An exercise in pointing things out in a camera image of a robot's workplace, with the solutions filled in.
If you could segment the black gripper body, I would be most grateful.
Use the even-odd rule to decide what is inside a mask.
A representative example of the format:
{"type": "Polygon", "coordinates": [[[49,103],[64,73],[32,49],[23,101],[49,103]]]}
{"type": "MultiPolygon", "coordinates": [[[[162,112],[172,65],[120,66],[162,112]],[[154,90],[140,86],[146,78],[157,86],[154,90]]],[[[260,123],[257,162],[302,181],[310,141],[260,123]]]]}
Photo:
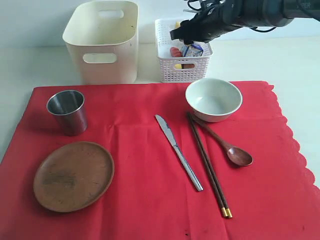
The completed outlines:
{"type": "Polygon", "coordinates": [[[240,15],[241,6],[214,6],[197,13],[191,20],[196,26],[196,40],[193,41],[208,43],[239,29],[236,22],[240,15]]]}

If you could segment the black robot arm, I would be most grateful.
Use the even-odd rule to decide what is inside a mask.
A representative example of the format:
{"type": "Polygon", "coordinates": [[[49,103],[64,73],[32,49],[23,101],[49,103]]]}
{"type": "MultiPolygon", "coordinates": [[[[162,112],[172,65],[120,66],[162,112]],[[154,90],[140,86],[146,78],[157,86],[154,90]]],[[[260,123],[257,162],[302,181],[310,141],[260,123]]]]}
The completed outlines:
{"type": "Polygon", "coordinates": [[[201,0],[195,16],[170,31],[172,40],[208,43],[240,28],[259,32],[284,27],[296,18],[320,19],[318,0],[201,0]]]}

